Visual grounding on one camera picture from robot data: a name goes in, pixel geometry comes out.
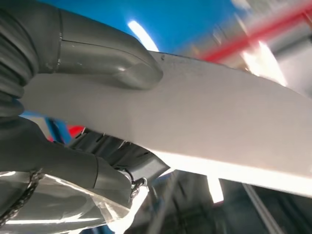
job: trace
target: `clear plastic sheet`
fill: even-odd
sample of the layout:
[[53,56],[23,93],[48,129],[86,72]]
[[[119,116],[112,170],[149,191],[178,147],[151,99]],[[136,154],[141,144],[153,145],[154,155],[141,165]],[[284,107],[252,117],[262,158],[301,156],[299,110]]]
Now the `clear plastic sheet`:
[[[18,199],[28,185],[29,173],[0,173],[0,214]],[[35,193],[0,234],[66,233],[122,219],[129,212],[107,198],[45,174]]]

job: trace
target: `plastic wrap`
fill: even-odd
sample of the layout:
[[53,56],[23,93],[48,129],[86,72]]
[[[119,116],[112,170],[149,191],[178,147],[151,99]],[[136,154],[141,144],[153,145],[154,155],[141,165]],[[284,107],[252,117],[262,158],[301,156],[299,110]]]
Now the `plastic wrap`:
[[[0,173],[0,214],[18,199],[29,173]],[[57,177],[44,174],[35,193],[0,234],[66,233],[104,225],[125,217],[128,208]]]

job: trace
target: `metal rod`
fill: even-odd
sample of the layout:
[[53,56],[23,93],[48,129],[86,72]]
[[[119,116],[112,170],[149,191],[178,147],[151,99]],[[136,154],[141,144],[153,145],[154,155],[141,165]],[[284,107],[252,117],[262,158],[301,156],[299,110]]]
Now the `metal rod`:
[[242,186],[270,234],[284,234],[252,185],[242,184]]

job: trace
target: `red beam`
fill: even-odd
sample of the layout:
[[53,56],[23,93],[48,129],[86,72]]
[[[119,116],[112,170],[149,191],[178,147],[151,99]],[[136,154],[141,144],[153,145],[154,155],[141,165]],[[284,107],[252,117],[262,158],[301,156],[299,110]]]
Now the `red beam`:
[[307,20],[307,16],[310,14],[312,14],[312,1],[296,10],[289,12],[288,14],[284,14],[283,17],[274,19],[268,24],[255,27],[255,30],[249,32],[248,35],[239,36],[231,42],[207,52],[201,56],[201,59],[209,62],[218,62],[221,59],[242,51],[254,42],[259,41],[264,37],[272,37],[300,23],[301,21]]

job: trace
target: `flexible hose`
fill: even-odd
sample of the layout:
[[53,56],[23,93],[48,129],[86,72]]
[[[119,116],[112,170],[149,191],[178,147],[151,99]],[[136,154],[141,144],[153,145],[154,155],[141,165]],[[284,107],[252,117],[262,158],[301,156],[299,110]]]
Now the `flexible hose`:
[[10,15],[0,10],[0,117],[23,112],[17,99],[39,70],[37,55],[27,34]]

